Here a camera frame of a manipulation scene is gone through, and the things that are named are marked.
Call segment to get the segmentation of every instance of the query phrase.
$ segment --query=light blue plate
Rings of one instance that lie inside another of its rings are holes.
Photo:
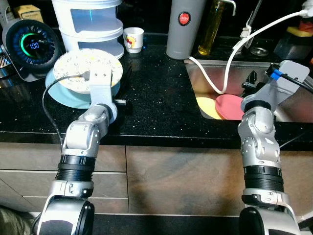
[[[49,86],[54,80],[55,77],[53,75],[53,69],[51,69],[45,79],[45,87]],[[112,87],[113,96],[118,93],[120,86],[121,84],[117,83],[114,87]],[[60,83],[54,84],[48,93],[60,104],[75,109],[88,109],[91,103],[90,94],[80,94],[73,92],[62,86]]]

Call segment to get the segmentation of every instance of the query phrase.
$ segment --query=grey thermos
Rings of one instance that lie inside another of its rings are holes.
[[[178,60],[191,55],[206,0],[172,0],[166,54]]]

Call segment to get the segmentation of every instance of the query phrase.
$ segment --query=red logo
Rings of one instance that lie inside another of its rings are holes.
[[[180,13],[178,17],[178,21],[180,25],[185,26],[190,22],[190,14],[188,12],[182,12]]]

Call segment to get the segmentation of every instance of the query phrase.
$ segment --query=yellow box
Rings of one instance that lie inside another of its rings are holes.
[[[14,13],[20,19],[36,20],[44,22],[40,9],[34,5],[22,5],[14,8]]]

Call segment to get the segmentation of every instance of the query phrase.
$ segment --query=white stacking container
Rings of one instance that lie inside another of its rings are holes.
[[[123,23],[116,18],[122,0],[52,0],[67,51],[81,48],[104,50],[116,58],[124,47],[117,41]]]

